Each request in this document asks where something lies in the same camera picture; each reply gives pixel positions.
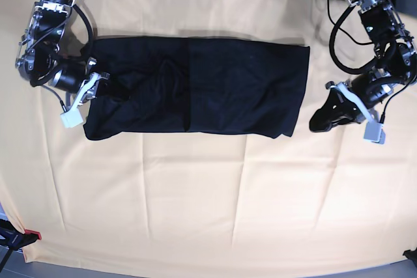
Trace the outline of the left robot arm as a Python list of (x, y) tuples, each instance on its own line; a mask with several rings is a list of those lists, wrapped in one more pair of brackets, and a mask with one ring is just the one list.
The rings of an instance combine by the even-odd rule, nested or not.
[[(407, 89), (416, 84), (416, 46), (391, 0), (346, 1), (349, 6), (330, 33), (329, 52), (334, 64), (355, 79), (326, 84), (328, 98), (312, 116), (309, 129), (315, 133), (328, 132), (336, 126), (365, 122), (364, 137), (379, 142), (386, 115), (378, 115), (374, 108), (377, 104), (389, 105), (398, 94), (396, 86)], [(365, 65), (351, 68), (336, 55), (336, 36), (356, 7), (360, 9), (358, 15), (375, 55)]]

